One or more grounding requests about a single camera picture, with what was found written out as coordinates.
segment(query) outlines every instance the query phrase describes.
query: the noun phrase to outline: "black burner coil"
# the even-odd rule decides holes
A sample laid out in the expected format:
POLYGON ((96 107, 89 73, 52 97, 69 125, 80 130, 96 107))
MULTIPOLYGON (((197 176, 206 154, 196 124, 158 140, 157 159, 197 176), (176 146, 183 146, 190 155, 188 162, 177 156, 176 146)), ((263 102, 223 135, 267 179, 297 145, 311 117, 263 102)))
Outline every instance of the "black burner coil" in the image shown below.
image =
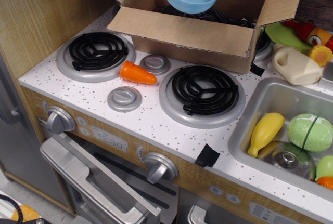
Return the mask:
POLYGON ((69 53, 77 71, 101 70, 117 64, 129 54, 128 47, 118 36, 105 32, 83 34, 72 41, 69 53))
POLYGON ((221 113, 238 100, 235 82, 221 70, 204 65, 180 68, 172 78, 172 90, 189 115, 221 113))

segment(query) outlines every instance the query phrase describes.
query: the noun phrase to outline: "toy milk jug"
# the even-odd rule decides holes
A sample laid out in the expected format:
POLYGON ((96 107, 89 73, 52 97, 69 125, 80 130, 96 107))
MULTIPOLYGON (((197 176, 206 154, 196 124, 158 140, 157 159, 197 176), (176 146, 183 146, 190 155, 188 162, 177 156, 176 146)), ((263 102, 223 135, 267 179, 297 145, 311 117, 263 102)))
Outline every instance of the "toy milk jug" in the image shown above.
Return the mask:
POLYGON ((275 44, 273 50, 273 66, 290 84, 313 84, 322 76, 320 66, 293 47, 275 44))

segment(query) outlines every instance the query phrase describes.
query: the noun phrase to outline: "metal sink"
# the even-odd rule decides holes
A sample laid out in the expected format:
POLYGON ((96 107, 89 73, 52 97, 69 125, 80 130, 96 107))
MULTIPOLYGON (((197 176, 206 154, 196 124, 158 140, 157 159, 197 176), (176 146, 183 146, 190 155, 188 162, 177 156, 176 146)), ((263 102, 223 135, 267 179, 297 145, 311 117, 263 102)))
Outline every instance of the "metal sink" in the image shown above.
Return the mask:
MULTIPOLYGON (((333 124, 333 97, 279 78, 264 79, 258 83, 228 142, 232 155, 243 163, 332 201, 333 191, 247 154, 255 125, 270 112, 285 117, 285 124, 273 141, 289 142, 288 125, 299 114, 318 115, 333 124)), ((326 151, 309 154, 318 163, 321 157, 333 155, 333 145, 326 151)))

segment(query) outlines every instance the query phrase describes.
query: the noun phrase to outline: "speckled white countertop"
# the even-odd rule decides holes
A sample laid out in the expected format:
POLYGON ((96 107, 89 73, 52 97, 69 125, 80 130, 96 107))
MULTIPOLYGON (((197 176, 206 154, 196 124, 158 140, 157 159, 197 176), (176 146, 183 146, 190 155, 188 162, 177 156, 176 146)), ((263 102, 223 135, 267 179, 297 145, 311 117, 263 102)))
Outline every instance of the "speckled white countertop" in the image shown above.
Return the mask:
MULTIPOLYGON (((92 31, 106 31, 106 26, 111 20, 112 9, 78 35, 92 31)), ((157 76, 158 81, 154 85, 137 84, 120 78, 92 84, 78 82, 63 75, 57 67, 57 52, 55 51, 23 75, 19 79, 20 84, 190 162, 194 162, 204 145, 208 144, 220 153, 216 164, 212 168, 206 167, 208 170, 323 223, 333 223, 331 214, 333 202, 243 164, 231 155, 227 142, 238 119, 220 128, 195 129, 175 122, 163 112, 158 99, 161 81, 171 71, 189 63, 171 59, 172 68, 168 73, 157 76), (119 113, 108 107, 109 93, 120 86, 131 86, 140 91, 143 101, 138 109, 119 113)), ((137 51, 135 63, 139 64, 146 55, 137 51)), ((265 68, 262 77, 252 73, 230 73, 243 86, 247 97, 246 103, 259 81, 268 77, 281 77, 272 67, 269 59, 257 65, 265 68)), ((318 88, 316 84, 307 87, 333 95, 330 91, 318 88)))

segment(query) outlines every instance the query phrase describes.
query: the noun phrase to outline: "orange toy carrot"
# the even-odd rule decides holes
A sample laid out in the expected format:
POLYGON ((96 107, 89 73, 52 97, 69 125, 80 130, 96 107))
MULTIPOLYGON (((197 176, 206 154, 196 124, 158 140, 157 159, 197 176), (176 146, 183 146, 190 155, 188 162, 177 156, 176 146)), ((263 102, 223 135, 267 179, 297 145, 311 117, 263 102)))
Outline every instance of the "orange toy carrot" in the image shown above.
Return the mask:
POLYGON ((152 85, 157 81, 156 77, 153 74, 147 72, 142 67, 129 62, 128 60, 125 61, 120 70, 120 77, 123 80, 145 83, 149 85, 152 85))
POLYGON ((317 183, 333 190, 333 176, 323 176, 317 180, 317 183))

